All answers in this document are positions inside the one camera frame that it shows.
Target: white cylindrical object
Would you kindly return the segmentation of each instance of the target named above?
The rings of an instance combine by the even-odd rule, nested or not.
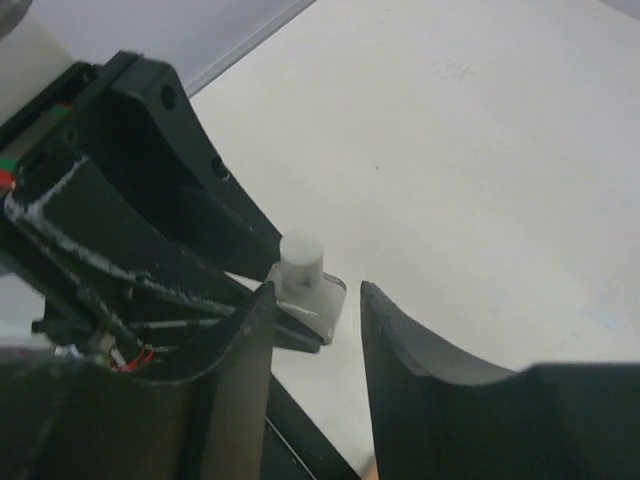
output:
[[[300,230],[286,233],[280,241],[280,264],[285,294],[314,294],[324,275],[322,240]]]

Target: mounting hole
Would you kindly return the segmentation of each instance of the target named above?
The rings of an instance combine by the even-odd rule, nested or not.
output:
[[[211,170],[213,170],[213,174],[216,178],[223,182],[229,180],[229,177],[231,176],[231,173],[227,170],[227,167],[224,166],[220,157],[214,157],[213,160],[211,160]]]
[[[75,147],[78,144],[78,131],[75,128],[68,128],[62,134],[62,140],[70,147]]]
[[[170,85],[165,85],[160,90],[160,100],[162,101],[162,106],[167,110],[173,110],[176,108],[176,91]]]

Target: white cylinder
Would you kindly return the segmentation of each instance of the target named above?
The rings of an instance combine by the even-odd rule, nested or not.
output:
[[[286,233],[280,241],[282,288],[286,295],[315,293],[324,275],[324,244],[300,230]]]

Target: white wall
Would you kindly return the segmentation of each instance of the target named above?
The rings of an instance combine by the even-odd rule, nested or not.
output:
[[[32,9],[75,58],[142,52],[173,64],[193,93],[312,2],[36,0]]]

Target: white table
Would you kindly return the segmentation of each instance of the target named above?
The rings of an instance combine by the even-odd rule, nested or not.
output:
[[[274,371],[357,469],[359,283],[498,364],[640,360],[640,22],[595,0],[318,0],[197,95],[278,228],[349,286]]]

